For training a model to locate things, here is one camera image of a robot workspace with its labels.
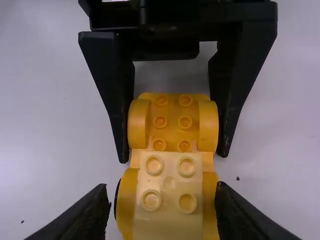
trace white table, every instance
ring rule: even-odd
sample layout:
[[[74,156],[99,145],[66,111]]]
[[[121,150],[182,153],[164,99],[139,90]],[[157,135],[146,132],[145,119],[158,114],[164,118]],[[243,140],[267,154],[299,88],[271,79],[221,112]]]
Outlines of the white table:
[[[279,0],[278,38],[242,110],[221,179],[304,240],[320,235],[320,2]],[[109,117],[78,46],[75,0],[0,2],[0,239],[21,240],[98,183],[116,185]],[[135,95],[208,93],[207,62],[141,62]],[[106,239],[121,240],[110,213]]]

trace yellow duplo brick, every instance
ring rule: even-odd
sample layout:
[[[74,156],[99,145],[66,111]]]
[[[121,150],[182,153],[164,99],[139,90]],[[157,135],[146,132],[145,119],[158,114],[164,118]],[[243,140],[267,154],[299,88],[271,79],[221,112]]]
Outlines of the yellow duplo brick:
[[[214,153],[218,109],[204,94],[143,93],[131,103],[127,127],[131,149]]]

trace black plastic bracket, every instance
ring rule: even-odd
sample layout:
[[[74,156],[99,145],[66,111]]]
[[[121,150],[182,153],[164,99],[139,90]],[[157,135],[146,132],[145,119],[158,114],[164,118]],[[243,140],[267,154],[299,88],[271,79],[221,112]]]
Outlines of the black plastic bracket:
[[[119,161],[129,160],[128,110],[135,61],[185,60],[199,42],[217,41],[208,63],[210,97],[218,106],[217,153],[227,157],[242,107],[277,37],[270,0],[79,0],[91,32],[79,44],[110,117]]]

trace lego stud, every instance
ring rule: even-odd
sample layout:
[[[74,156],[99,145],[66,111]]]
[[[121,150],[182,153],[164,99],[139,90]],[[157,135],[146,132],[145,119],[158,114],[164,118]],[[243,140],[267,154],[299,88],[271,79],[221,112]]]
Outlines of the lego stud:
[[[161,206],[161,195],[158,191],[149,189],[142,193],[141,206],[149,211],[155,211]]]
[[[192,144],[187,140],[182,140],[178,145],[179,152],[190,153],[192,151]]]
[[[168,104],[168,101],[168,98],[164,94],[158,95],[155,99],[155,103],[161,107],[166,106]]]
[[[187,130],[187,129],[191,128],[192,123],[193,123],[192,118],[189,116],[181,116],[178,119],[178,125],[183,130]]]
[[[155,151],[163,152],[166,150],[167,144],[164,140],[158,138],[152,142],[152,148]]]
[[[177,170],[181,177],[191,178],[196,172],[196,164],[193,158],[183,157],[178,161]]]
[[[185,214],[192,214],[197,209],[197,199],[193,194],[182,194],[178,201],[179,210]]]
[[[159,116],[156,116],[154,119],[153,119],[153,126],[156,128],[156,129],[163,129],[166,127],[168,121],[167,119],[162,116],[162,115],[159,115]]]
[[[164,169],[164,162],[156,155],[149,156],[145,161],[145,171],[151,176],[161,174]]]
[[[181,107],[188,107],[192,104],[193,98],[189,94],[182,94],[178,101]]]

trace white surface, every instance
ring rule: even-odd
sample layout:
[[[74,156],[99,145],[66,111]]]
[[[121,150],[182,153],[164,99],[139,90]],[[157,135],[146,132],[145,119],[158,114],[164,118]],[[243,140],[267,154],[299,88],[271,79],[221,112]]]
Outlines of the white surface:
[[[279,0],[278,38],[243,108],[221,179],[304,240],[320,235],[320,2]],[[21,240],[98,183],[113,204],[108,114],[78,46],[75,0],[0,2],[0,239]],[[207,61],[136,64],[135,95],[208,92]],[[120,240],[113,212],[106,239]]]

